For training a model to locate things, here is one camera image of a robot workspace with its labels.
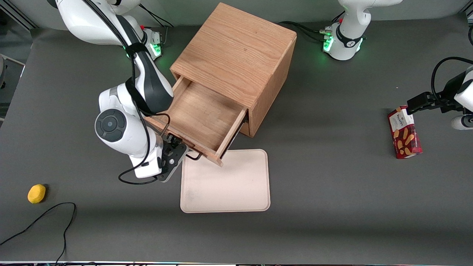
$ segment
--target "black wire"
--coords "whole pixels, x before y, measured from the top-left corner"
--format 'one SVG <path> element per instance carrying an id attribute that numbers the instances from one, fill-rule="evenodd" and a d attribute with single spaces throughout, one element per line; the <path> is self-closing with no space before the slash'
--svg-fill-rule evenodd
<path id="1" fill-rule="evenodd" d="M 83 0 L 101 19 L 102 21 L 110 28 L 110 30 L 116 35 L 116 37 L 118 38 L 118 40 L 122 43 L 123 46 L 128 46 L 128 44 L 126 43 L 125 39 L 123 38 L 123 36 L 120 34 L 120 32 L 118 31 L 118 29 L 115 27 L 115 25 L 113 25 L 113 23 L 109 20 L 109 18 L 100 10 L 99 7 L 97 7 L 91 0 Z M 135 72 L 135 60 L 134 58 L 131 58 L 130 57 L 130 61 L 131 61 L 131 80 L 133 81 L 133 84 L 135 84 L 135 79 L 136 79 L 136 72 Z M 156 176 L 153 176 L 153 180 L 151 181 L 147 181 L 147 182 L 142 182 L 142 183 L 136 183 L 136 182 L 129 182 L 129 181 L 126 181 L 126 180 L 123 180 L 122 179 L 122 176 L 126 173 L 129 173 L 133 170 L 135 170 L 136 168 L 140 167 L 145 161 L 146 159 L 148 158 L 148 155 L 149 155 L 149 142 L 150 142 L 150 139 L 149 139 L 149 133 L 148 133 L 148 128 L 146 126 L 146 123 L 145 123 L 145 120 L 143 119 L 143 116 L 141 115 L 141 111 L 140 109 L 138 108 L 138 106 L 136 105 L 136 102 L 132 99 L 132 102 L 133 104 L 135 105 L 135 108 L 136 108 L 136 111 L 138 112 L 138 116 L 140 117 L 140 120 L 141 120 L 141 123 L 143 125 L 143 128 L 145 130 L 145 134 L 146 134 L 146 140 L 147 140 L 147 147 L 146 147 L 146 155 L 145 157 L 143 158 L 143 160 L 141 161 L 140 164 L 137 164 L 136 166 L 124 171 L 123 173 L 119 174 L 118 175 L 118 180 L 120 180 L 121 182 L 123 183 L 126 183 L 126 184 L 130 184 L 130 185 L 146 185 L 146 184 L 149 184 L 149 183 L 153 183 L 155 182 L 156 180 L 158 180 L 158 178 Z"/>
<path id="2" fill-rule="evenodd" d="M 130 58 L 130 59 L 131 59 L 131 80 L 133 80 L 133 83 L 134 83 L 135 77 L 136 77 L 135 61 L 134 61 L 133 58 Z M 123 183 L 130 184 L 130 185 L 146 185 L 146 184 L 150 184 L 150 183 L 155 182 L 158 178 L 157 178 L 156 176 L 153 176 L 153 178 L 154 178 L 153 180 L 150 180 L 150 181 L 147 181 L 147 182 L 141 182 L 141 183 L 138 183 L 138 182 L 130 182 L 130 181 L 126 181 L 126 180 L 123 180 L 123 179 L 122 179 L 122 176 L 123 176 L 124 174 L 129 173 L 129 172 L 135 170 L 136 168 L 140 167 L 140 166 L 146 161 L 146 159 L 148 158 L 148 155 L 149 155 L 149 142 L 150 142 L 150 140 L 149 140 L 148 128 L 147 128 L 147 126 L 146 126 L 145 120 L 143 119 L 143 116 L 141 115 L 140 110 L 138 109 L 138 106 L 136 105 L 135 100 L 133 100 L 133 99 L 131 99 L 131 100 L 132 100 L 133 104 L 135 105 L 135 108 L 136 108 L 136 110 L 137 110 L 137 112 L 138 112 L 138 116 L 140 117 L 140 121 L 141 121 L 141 123 L 143 124 L 143 128 L 144 128 L 144 130 L 145 130 L 146 140 L 147 140 L 147 141 L 146 141 L 146 155 L 145 155 L 145 157 L 143 157 L 143 160 L 142 160 L 139 164 L 137 164 L 137 165 L 133 166 L 132 168 L 130 168 L 130 169 L 128 169 L 128 170 L 125 170 L 124 172 L 122 172 L 121 174 L 119 174 L 119 175 L 118 175 L 118 180 L 120 180 L 120 181 L 123 182 Z"/>
<path id="3" fill-rule="evenodd" d="M 438 101 L 443 107 L 445 107 L 447 109 L 450 109 L 450 110 L 453 110 L 453 108 L 446 105 L 446 103 L 444 101 L 440 100 L 440 98 L 438 97 L 437 92 L 435 91 L 435 76 L 437 74 L 437 70 L 443 63 L 445 63 L 446 61 L 449 61 L 449 60 L 458 60 L 458 61 L 462 61 L 462 62 L 469 63 L 469 64 L 473 64 L 473 61 L 469 60 L 469 59 L 466 59 L 466 58 L 463 58 L 463 57 L 450 56 L 450 57 L 447 57 L 447 58 L 444 58 L 444 59 L 440 60 L 440 62 L 437 63 L 437 65 L 434 68 L 434 71 L 432 72 L 432 78 L 430 79 L 430 88 L 432 90 L 432 94 L 434 95 L 435 100 Z"/>
<path id="4" fill-rule="evenodd" d="M 463 9 L 463 12 L 465 12 L 467 9 L 469 9 L 469 8 L 470 8 L 470 6 L 472 6 L 472 5 L 473 5 L 473 2 L 472 2 L 472 3 L 470 3 L 470 4 L 469 4 L 469 5 L 466 7 L 466 8 L 464 8 L 464 9 Z"/>
<path id="5" fill-rule="evenodd" d="M 345 14 L 345 11 L 343 11 L 342 13 L 340 13 L 338 16 L 334 17 L 332 19 L 332 22 L 335 22 L 339 17 L 341 17 L 343 14 Z"/>
<path id="6" fill-rule="evenodd" d="M 278 23 L 278 24 L 290 24 L 290 25 L 294 25 L 294 26 L 296 26 L 296 27 L 298 27 L 298 28 L 302 28 L 302 29 L 304 29 L 304 30 L 306 30 L 306 31 L 317 32 L 317 33 L 319 32 L 318 30 L 313 30 L 313 29 L 311 29 L 311 28 L 309 28 L 309 27 L 306 27 L 306 26 L 304 26 L 304 25 L 302 25 L 302 24 L 300 24 L 300 23 L 294 22 L 294 21 L 281 21 L 281 22 Z"/>
<path id="7" fill-rule="evenodd" d="M 191 157 L 189 154 L 186 154 L 186 156 L 194 161 L 199 160 L 202 157 L 202 153 L 199 152 L 199 155 L 197 157 Z"/>
<path id="8" fill-rule="evenodd" d="M 157 21 L 161 25 L 161 27 L 164 27 L 164 25 L 161 23 L 161 21 L 159 21 L 155 16 L 153 16 L 153 14 L 151 14 L 149 10 L 147 10 L 147 9 L 145 9 L 145 10 L 155 21 Z"/>
<path id="9" fill-rule="evenodd" d="M 161 18 L 160 16 L 156 15 L 155 13 L 149 11 L 145 6 L 143 6 L 143 4 L 139 4 L 139 7 L 141 7 L 142 9 L 146 10 L 151 16 L 155 17 L 156 18 L 159 18 L 161 19 L 162 21 L 168 23 L 171 27 L 174 27 L 174 25 L 172 25 L 169 21 L 165 20 L 164 18 Z"/>
<path id="10" fill-rule="evenodd" d="M 163 115 L 163 116 L 166 116 L 167 117 L 167 124 L 166 126 L 164 127 L 164 129 L 159 132 L 155 127 L 151 127 L 151 129 L 156 133 L 156 134 L 159 134 L 159 136 L 163 136 L 164 135 L 164 132 L 166 132 L 166 129 L 169 127 L 169 124 L 171 123 L 171 117 L 168 115 L 168 114 L 152 114 L 154 116 L 160 116 L 160 115 Z"/>
<path id="11" fill-rule="evenodd" d="M 67 229 L 69 229 L 70 225 L 72 224 L 72 221 L 74 220 L 74 216 L 76 214 L 76 210 L 77 210 L 77 205 L 73 202 L 63 202 L 63 203 L 59 203 L 59 204 L 56 204 L 54 205 L 53 207 L 49 208 L 47 211 L 45 211 L 43 214 L 41 214 L 38 218 L 36 218 L 36 220 L 34 220 L 30 225 L 28 225 L 28 227 L 26 227 L 26 229 L 24 229 L 23 231 L 19 232 L 19 233 L 16 233 L 14 234 L 13 236 L 9 237 L 7 240 L 3 241 L 2 243 L 0 243 L 0 246 L 7 243 L 8 241 L 12 240 L 13 238 L 23 234 L 24 232 L 26 232 L 28 229 L 30 229 L 39 219 L 43 218 L 43 216 L 45 216 L 50 210 L 56 208 L 57 206 L 60 206 L 60 205 L 63 205 L 63 204 L 72 204 L 74 206 L 74 209 L 72 210 L 72 216 L 70 218 L 70 221 L 69 221 L 69 224 L 67 225 L 66 229 L 64 229 L 64 233 L 62 234 L 62 237 L 64 238 L 64 247 L 62 248 L 62 252 L 61 254 L 59 255 L 59 257 L 57 258 L 56 260 L 56 264 L 58 263 L 59 259 L 62 257 L 62 255 L 64 254 L 64 252 L 66 252 L 66 232 L 67 232 Z"/>
<path id="12" fill-rule="evenodd" d="M 471 26 L 470 29 L 468 30 L 468 40 L 470 41 L 471 45 L 473 45 L 472 30 L 473 30 L 473 26 Z"/>
<path id="13" fill-rule="evenodd" d="M 306 27 L 306 26 L 304 26 L 304 25 L 302 25 L 302 24 L 299 24 L 299 23 L 296 23 L 296 22 L 292 22 L 292 21 L 281 21 L 281 22 L 279 22 L 279 24 L 289 24 L 289 25 L 293 25 L 293 26 L 297 27 L 297 28 L 298 28 L 303 34 L 305 34 L 307 37 L 309 37 L 309 38 L 311 38 L 311 39 L 313 39 L 313 40 L 316 40 L 316 41 L 318 41 L 318 42 L 322 42 L 322 43 L 324 42 L 323 39 L 315 38 L 315 37 L 313 37 L 312 35 L 310 35 L 308 32 L 306 32 L 306 31 L 309 31 L 309 32 L 311 32 L 311 33 L 318 33 L 318 31 L 315 31 L 315 30 L 313 30 L 313 29 L 311 29 L 311 28 L 308 28 L 308 27 Z"/>

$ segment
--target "wooden cabinet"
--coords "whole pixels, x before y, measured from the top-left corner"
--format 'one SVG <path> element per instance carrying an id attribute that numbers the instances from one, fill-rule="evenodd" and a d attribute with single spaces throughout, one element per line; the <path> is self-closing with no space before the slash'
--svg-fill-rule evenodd
<path id="1" fill-rule="evenodd" d="M 220 3 L 171 66 L 167 131 L 222 166 L 240 125 L 253 137 L 286 80 L 296 33 Z M 162 130 L 166 118 L 148 122 Z"/>

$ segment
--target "yellow sponge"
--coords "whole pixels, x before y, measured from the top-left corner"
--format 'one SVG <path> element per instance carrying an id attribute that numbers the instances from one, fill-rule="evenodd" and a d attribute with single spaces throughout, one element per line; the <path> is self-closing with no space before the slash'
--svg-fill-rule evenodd
<path id="1" fill-rule="evenodd" d="M 44 194 L 46 194 L 45 186 L 41 184 L 34 185 L 28 192 L 28 201 L 33 204 L 40 203 L 44 199 Z"/>

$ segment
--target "red box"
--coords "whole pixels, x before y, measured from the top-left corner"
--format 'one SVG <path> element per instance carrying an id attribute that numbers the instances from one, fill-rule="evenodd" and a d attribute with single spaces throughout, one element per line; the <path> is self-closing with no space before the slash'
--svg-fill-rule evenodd
<path id="1" fill-rule="evenodd" d="M 406 108 L 407 105 L 400 106 L 387 116 L 398 159 L 406 159 L 422 153 L 419 136 L 414 126 L 414 118 L 407 114 Z"/>

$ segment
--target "gray table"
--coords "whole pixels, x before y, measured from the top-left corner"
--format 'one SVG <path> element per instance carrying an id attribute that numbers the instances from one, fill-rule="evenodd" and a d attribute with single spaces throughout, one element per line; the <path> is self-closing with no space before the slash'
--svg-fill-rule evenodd
<path id="1" fill-rule="evenodd" d="M 169 30 L 159 68 L 197 31 Z M 377 21 L 352 60 L 338 62 L 299 35 L 288 79 L 253 139 L 267 151 L 271 207 L 262 213 L 185 214 L 180 170 L 168 183 L 130 186 L 126 155 L 95 136 L 97 98 L 124 82 L 121 47 L 68 32 L 34 32 L 34 44 L 0 129 L 0 238 L 50 206 L 78 205 L 64 260 L 280 264 L 473 264 L 473 133 L 457 114 L 415 115 L 424 154 L 396 160 L 386 114 L 429 90 L 434 65 L 472 57 L 464 14 Z M 467 67 L 449 62 L 438 87 Z M 26 200 L 47 183 L 40 205 Z M 70 206 L 0 247 L 1 260 L 54 260 Z"/>

